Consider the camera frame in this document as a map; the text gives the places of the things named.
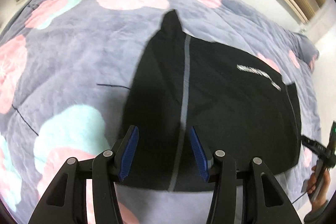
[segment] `bed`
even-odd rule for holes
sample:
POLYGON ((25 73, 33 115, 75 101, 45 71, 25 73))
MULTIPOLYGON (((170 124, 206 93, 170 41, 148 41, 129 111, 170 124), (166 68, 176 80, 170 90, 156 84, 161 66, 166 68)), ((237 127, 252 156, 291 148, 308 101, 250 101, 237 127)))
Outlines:
MULTIPOLYGON (((67 158, 85 160, 112 147, 141 53, 171 9, 191 36, 242 49, 285 84, 295 82, 302 134, 320 140, 311 80, 318 51, 240 0, 31 0, 0 35, 0 194, 17 223, 28 223, 67 158)), ((315 161, 301 148, 298 165, 277 176, 291 201, 315 161)), ((125 186, 117 194, 128 224, 205 223, 212 198, 125 186)), ((90 182, 87 210, 92 224, 90 182)))

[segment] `jacket sleeve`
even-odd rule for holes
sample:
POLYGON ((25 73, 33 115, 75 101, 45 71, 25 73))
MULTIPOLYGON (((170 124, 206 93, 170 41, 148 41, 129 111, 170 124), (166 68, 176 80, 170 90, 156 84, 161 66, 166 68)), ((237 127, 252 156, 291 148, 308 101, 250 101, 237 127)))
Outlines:
POLYGON ((323 204, 323 206, 319 208, 317 211, 309 212, 304 218, 304 224, 315 224, 327 205, 328 205, 328 201, 326 201, 323 204))

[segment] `black cable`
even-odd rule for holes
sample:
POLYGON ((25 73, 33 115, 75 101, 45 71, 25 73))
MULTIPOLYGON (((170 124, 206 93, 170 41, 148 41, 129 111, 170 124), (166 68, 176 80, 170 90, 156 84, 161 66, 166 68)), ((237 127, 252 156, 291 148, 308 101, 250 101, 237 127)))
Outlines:
POLYGON ((111 87, 113 87, 113 88, 124 88, 124 89, 131 90, 130 88, 128 88, 127 86, 124 86, 124 85, 108 85, 108 84, 97 84, 97 85, 111 86, 111 87))
POLYGON ((309 190, 311 190, 314 186, 315 186, 316 183, 314 183, 307 191, 305 191, 302 195, 300 195, 296 200, 294 200, 292 202, 292 204, 294 204, 295 202, 297 202, 300 198, 302 198, 306 193, 308 193, 309 190))
POLYGON ((38 133, 29 125, 29 123, 27 123, 27 121, 22 117, 21 113, 19 112, 19 110, 12 105, 12 108, 14 108, 14 110, 20 115, 20 117, 22 118, 22 120, 26 123, 26 125, 29 126, 29 128, 38 136, 38 133))

